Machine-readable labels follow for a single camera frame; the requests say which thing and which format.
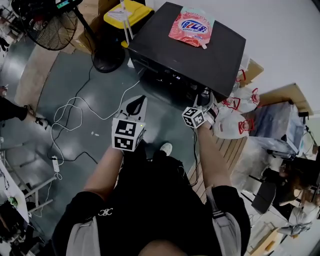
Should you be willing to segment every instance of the forearm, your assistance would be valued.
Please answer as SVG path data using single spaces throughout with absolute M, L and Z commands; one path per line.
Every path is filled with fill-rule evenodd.
M 205 188 L 231 186 L 227 163 L 219 152 L 212 131 L 205 126 L 198 128 L 200 162 Z
M 96 193 L 106 200 L 116 185 L 122 160 L 121 150 L 110 146 L 86 182 L 84 190 Z

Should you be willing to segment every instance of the detergent pouch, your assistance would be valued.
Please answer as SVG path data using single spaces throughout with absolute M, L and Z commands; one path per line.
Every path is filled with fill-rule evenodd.
M 201 9 L 183 7 L 175 19 L 169 37 L 206 49 L 215 19 Z

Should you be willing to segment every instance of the person's right hand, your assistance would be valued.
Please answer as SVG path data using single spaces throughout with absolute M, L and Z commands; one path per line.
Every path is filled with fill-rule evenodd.
M 7 88 L 6 87 L 4 87 L 4 86 L 1 86 L 0 87 L 0 96 L 1 97 L 5 97 L 6 96 L 6 94 L 7 94 Z

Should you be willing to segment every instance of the foot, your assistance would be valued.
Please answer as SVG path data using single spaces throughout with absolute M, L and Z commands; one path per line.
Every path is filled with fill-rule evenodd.
M 47 127 L 49 125 L 47 119 L 40 118 L 40 117 L 35 118 L 35 123 L 40 125 L 41 127 L 43 127 L 45 130 L 47 129 Z
M 167 142 L 167 143 L 164 143 L 160 150 L 164 151 L 166 153 L 166 156 L 170 156 L 171 152 L 172 152 L 172 144 Z

